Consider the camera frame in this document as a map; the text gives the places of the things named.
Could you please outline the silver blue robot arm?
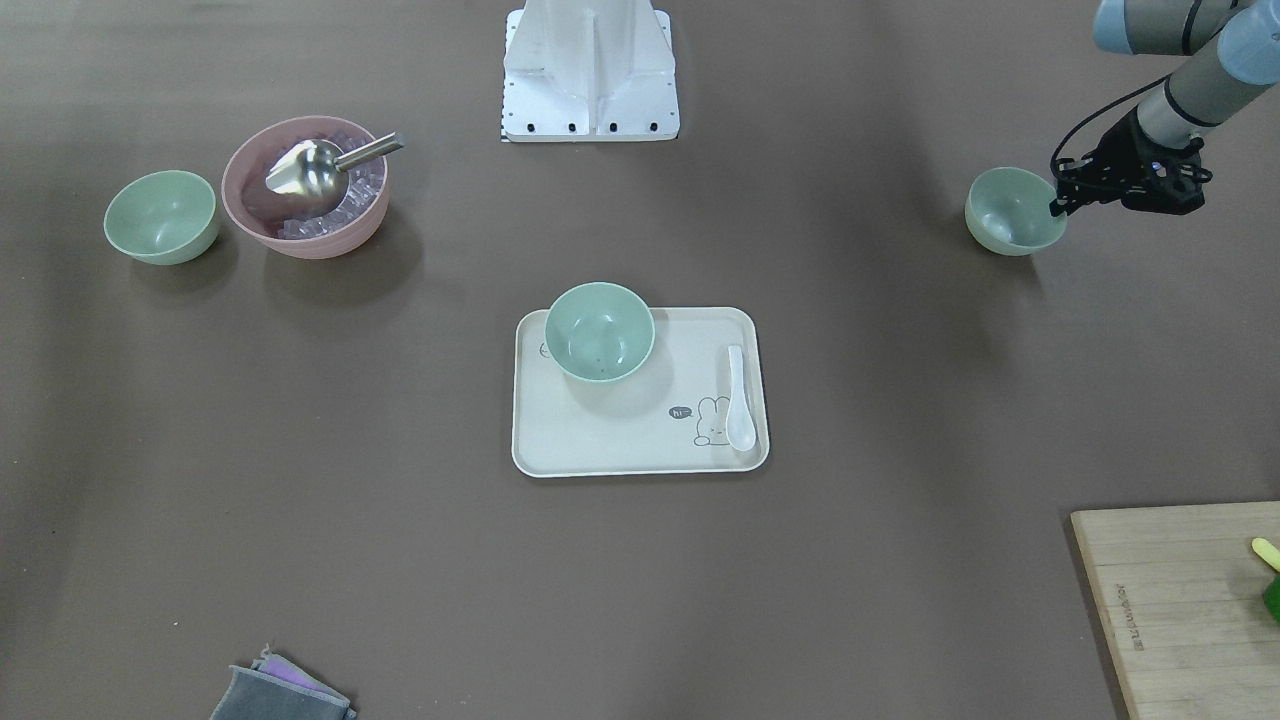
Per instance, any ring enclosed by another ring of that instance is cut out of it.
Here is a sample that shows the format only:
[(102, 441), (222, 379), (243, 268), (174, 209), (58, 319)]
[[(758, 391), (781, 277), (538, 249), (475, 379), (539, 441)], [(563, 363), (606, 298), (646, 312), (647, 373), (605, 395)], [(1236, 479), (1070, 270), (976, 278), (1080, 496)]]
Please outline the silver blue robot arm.
[(1055, 218), (1091, 204), (1185, 215), (1204, 205), (1212, 174), (1206, 136), (1279, 79), (1275, 1), (1102, 1), (1097, 47), (1125, 55), (1183, 56), (1172, 73), (1134, 92), (1130, 108), (1079, 159), (1051, 160)]

